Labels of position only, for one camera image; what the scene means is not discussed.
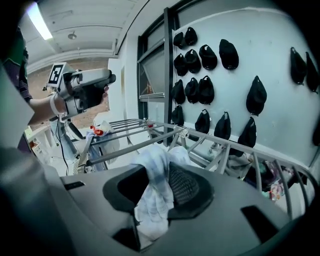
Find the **cable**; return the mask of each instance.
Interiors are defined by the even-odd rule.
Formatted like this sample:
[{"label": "cable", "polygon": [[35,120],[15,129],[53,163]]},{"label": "cable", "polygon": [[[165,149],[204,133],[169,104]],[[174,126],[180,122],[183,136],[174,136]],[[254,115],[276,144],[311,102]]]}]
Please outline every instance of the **cable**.
[{"label": "cable", "polygon": [[55,129],[55,136],[57,136],[57,130],[58,130],[58,137],[56,137],[58,139],[58,141],[60,142],[60,146],[61,146],[61,152],[62,152],[62,158],[63,158],[63,161],[65,163],[65,166],[66,166],[66,171],[65,171],[65,175],[68,176],[69,174],[69,166],[67,164],[67,161],[66,161],[66,158],[65,158],[65,153],[64,153],[64,148],[62,146],[62,143],[61,143],[61,136],[60,136],[60,115],[58,115],[58,123],[57,123],[57,126],[56,126],[56,129]]}]

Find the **gray robot arm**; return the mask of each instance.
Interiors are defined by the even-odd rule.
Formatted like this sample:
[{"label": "gray robot arm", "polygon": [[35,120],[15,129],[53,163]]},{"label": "gray robot arm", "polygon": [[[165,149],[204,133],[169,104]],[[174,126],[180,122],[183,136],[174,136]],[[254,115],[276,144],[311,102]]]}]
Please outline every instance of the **gray robot arm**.
[{"label": "gray robot arm", "polygon": [[47,86],[54,87],[64,99],[67,115],[74,117],[101,103],[105,86],[116,81],[116,75],[107,68],[77,71],[66,62],[52,66]]}]

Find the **wrist strap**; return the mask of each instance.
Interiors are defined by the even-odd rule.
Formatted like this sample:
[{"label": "wrist strap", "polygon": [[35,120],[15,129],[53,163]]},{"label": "wrist strap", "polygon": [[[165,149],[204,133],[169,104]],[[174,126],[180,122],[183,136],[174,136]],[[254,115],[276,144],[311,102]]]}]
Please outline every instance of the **wrist strap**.
[{"label": "wrist strap", "polygon": [[51,96],[51,98],[50,98],[50,107],[51,107],[52,112],[53,112],[55,115],[60,115],[60,112],[58,111],[58,109],[57,109],[57,107],[56,107],[56,103],[55,103],[55,97],[56,97],[56,95],[57,95],[57,94]]}]

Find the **ceiling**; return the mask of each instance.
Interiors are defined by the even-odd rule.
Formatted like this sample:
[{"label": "ceiling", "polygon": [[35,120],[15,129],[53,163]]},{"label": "ceiling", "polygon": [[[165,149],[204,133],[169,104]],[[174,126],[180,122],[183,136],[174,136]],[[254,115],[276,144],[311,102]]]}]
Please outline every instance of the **ceiling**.
[{"label": "ceiling", "polygon": [[[82,57],[88,51],[96,52],[97,55],[101,53],[100,56],[114,57],[116,44],[121,43],[134,18],[147,2],[147,0],[39,1],[40,12],[53,38],[44,40],[28,15],[22,17],[20,28],[26,41],[29,66],[41,68],[43,64],[40,63],[57,61],[56,57],[76,56],[77,53],[78,57]],[[75,34],[76,39],[69,39],[69,34]]]}]

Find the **window frame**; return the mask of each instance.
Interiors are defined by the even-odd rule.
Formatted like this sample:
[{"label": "window frame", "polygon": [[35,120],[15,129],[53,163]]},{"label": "window frame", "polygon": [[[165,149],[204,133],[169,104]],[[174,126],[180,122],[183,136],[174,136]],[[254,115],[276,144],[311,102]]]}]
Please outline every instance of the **window frame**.
[{"label": "window frame", "polygon": [[[148,118],[148,102],[164,102],[164,122],[171,123],[173,99],[171,90],[173,87],[174,60],[173,60],[173,36],[172,30],[180,28],[178,14],[183,10],[196,5],[203,0],[181,0],[171,8],[165,8],[161,14],[146,30],[138,37],[137,47],[137,101],[138,116],[140,119]],[[160,26],[164,25],[164,38],[148,49],[148,37]],[[164,95],[147,94],[140,96],[140,85],[146,83],[145,79],[140,77],[141,62],[148,57],[152,57],[159,47],[164,45]],[[171,128],[165,128],[164,134],[171,132]],[[164,145],[169,146],[172,137],[164,140]]]}]

